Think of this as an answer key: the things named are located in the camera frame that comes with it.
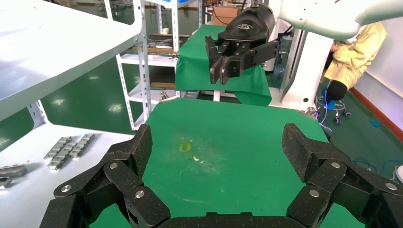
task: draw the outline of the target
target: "robotic arm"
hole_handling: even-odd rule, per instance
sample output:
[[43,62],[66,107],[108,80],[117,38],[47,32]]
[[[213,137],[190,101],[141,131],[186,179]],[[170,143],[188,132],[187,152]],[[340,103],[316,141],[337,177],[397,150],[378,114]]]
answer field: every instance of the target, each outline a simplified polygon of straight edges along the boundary
[[364,25],[401,16],[401,0],[282,0],[278,18],[296,28],[344,40]]
[[277,54],[277,42],[269,42],[275,18],[295,28],[324,37],[345,40],[359,33],[362,26],[403,16],[403,0],[282,0],[278,15],[252,1],[218,34],[218,40],[206,37],[210,80],[226,84],[248,68],[262,64]]

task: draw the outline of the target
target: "blue cable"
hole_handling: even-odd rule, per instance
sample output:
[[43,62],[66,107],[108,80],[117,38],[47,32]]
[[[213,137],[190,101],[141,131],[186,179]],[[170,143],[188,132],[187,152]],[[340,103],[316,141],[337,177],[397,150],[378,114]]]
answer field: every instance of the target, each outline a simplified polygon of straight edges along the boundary
[[391,163],[391,162],[396,162],[396,163],[403,164],[403,161],[395,160],[395,159],[391,159],[391,160],[385,161],[385,163],[384,163],[384,165],[383,165],[383,167],[382,167],[382,175],[383,175],[383,174],[385,173],[385,171],[386,171],[386,165],[389,164],[389,163]]
[[378,169],[374,165],[372,165],[366,158],[358,157],[353,162],[356,165],[358,165],[357,163],[366,164],[368,168],[372,167],[375,170],[375,172],[378,173]]

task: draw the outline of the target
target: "wheel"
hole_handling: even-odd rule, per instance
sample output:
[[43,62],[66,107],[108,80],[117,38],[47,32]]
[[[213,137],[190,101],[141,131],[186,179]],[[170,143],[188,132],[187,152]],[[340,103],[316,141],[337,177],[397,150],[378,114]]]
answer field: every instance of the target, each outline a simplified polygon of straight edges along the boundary
[[343,115],[349,117],[351,116],[351,112],[344,110]]
[[336,125],[340,125],[341,124],[341,119],[339,119],[338,117],[335,118],[335,124]]

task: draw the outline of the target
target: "green cloth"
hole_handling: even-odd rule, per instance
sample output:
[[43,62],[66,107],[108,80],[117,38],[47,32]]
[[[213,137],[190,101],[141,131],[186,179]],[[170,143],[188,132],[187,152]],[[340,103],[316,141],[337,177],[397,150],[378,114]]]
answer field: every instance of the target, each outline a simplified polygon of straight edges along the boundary
[[[159,103],[147,123],[153,152],[143,181],[171,218],[206,212],[282,215],[302,183],[285,156],[284,125],[326,141],[317,123],[294,110],[177,98]],[[128,228],[113,205],[91,228]],[[321,228],[363,228],[334,204]]]
[[262,66],[245,70],[240,77],[231,78],[226,85],[210,83],[209,60],[205,37],[217,39],[225,26],[203,25],[178,51],[175,89],[234,91],[243,104],[267,106],[271,101],[269,86]]

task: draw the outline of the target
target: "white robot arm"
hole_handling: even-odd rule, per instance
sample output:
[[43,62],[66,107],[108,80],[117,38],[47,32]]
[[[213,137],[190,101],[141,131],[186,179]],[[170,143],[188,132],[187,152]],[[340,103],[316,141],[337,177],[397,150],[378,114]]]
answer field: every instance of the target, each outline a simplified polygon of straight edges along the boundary
[[354,37],[364,25],[403,16],[403,0],[282,0],[278,18],[336,40]]

